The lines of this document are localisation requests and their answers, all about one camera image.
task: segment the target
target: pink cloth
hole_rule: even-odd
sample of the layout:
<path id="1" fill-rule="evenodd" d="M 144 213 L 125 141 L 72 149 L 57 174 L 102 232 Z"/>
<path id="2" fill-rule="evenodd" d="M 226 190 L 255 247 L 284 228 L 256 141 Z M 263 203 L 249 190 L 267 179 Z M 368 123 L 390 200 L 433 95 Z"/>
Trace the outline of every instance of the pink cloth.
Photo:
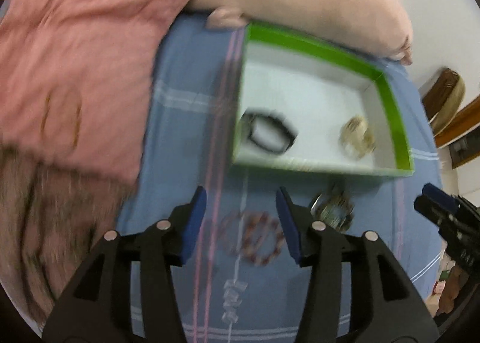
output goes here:
<path id="1" fill-rule="evenodd" d="M 188 0 L 11 0 L 0 141 L 134 183 L 158 44 Z"/>

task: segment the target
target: mattress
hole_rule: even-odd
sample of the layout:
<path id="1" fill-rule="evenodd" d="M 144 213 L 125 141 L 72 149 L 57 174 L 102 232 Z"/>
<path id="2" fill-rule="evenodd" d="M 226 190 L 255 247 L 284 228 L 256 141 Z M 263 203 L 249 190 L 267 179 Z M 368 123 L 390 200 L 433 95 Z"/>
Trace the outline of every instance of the mattress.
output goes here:
<path id="1" fill-rule="evenodd" d="M 285 244 L 262 266 L 231 249 L 244 230 L 242 213 L 276 219 L 279 186 L 300 205 L 332 184 L 344 189 L 355 206 L 349 234 L 378 232 L 426 298 L 435 281 L 441 240 L 436 227 L 415 212 L 413 201 L 425 183 L 440 186 L 441 181 L 433 136 L 405 69 L 361 56 L 385 72 L 397 99 L 415 160 L 413 176 L 367 179 L 231 166 L 244 33 L 210 31 L 205 20 L 200 14 L 179 16 L 160 45 L 138 194 L 124 205 L 117 223 L 122 234 L 140 232 L 189 201 L 197 185 L 206 187 L 208 205 L 196 253 L 183 268 L 172 270 L 189 341 L 294 341 L 309 269 L 294 263 Z M 268 254 L 272 242 L 259 248 Z M 346 266 L 339 334 L 349 327 L 349 273 Z M 138 265 L 132 271 L 131 312 L 134 332 L 142 335 Z"/>

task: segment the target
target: blue gripper pad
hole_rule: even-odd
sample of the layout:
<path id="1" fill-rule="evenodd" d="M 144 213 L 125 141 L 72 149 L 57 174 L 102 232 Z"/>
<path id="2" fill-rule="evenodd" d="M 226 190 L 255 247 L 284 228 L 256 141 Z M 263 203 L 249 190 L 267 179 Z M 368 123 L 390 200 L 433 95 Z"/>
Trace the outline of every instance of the blue gripper pad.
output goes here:
<path id="1" fill-rule="evenodd" d="M 423 186 L 422 194 L 450 214 L 454 215 L 458 210 L 458 205 L 455 198 L 448 195 L 438 187 L 435 187 L 431 183 L 427 183 Z"/>
<path id="2" fill-rule="evenodd" d="M 282 189 L 277 190 L 277 214 L 282 225 L 283 234 L 285 236 L 286 244 L 289 248 L 290 256 L 299 264 L 301 259 L 301 243 L 300 233 L 295 225 L 292 212 L 289 207 L 291 201 L 287 201 Z"/>
<path id="3" fill-rule="evenodd" d="M 189 203 L 191 213 L 182 232 L 182 250 L 180 260 L 185 264 L 194 252 L 197 243 L 198 232 L 202 225 L 203 216 L 207 207 L 207 192 L 203 187 L 197 187 L 193 198 Z"/>

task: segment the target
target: pink blanket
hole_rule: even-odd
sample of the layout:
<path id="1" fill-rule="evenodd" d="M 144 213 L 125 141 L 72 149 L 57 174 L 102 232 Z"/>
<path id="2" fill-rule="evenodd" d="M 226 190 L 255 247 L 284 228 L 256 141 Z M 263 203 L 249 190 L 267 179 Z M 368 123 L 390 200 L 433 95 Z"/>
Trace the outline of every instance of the pink blanket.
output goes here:
<path id="1" fill-rule="evenodd" d="M 134 183 L 158 44 L 188 0 L 11 0 L 0 141 Z"/>

